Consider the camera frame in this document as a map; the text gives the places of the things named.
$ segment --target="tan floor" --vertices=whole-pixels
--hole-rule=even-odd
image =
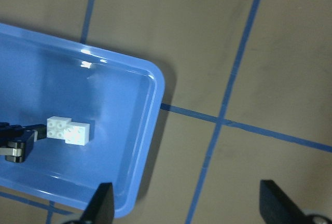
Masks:
[[[0,0],[0,22],[78,41],[87,1]],[[87,42],[156,63],[164,103],[218,116],[252,2],[95,0]],[[331,0],[261,0],[226,118],[332,145],[331,19]],[[161,110],[136,206],[114,223],[184,223],[214,128]],[[331,164],[331,153],[223,126],[192,223],[264,223],[261,179],[332,217]],[[3,224],[46,223],[42,208],[0,201]]]

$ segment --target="white cube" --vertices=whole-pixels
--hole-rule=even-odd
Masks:
[[[64,129],[66,144],[86,145],[89,141],[90,124],[70,122]]]
[[[47,137],[64,139],[64,129],[71,122],[71,118],[53,116],[47,119]]]

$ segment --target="blue plastic bin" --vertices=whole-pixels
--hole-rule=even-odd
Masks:
[[[89,123],[86,146],[42,139],[23,163],[0,159],[0,184],[84,209],[112,182],[115,217],[134,207],[164,92],[152,63],[0,24],[0,122],[51,116]]]

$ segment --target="metal screw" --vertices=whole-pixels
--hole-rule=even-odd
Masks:
[[[325,220],[324,218],[322,218],[320,216],[315,216],[312,218],[312,220],[315,224],[327,224],[327,220]]]

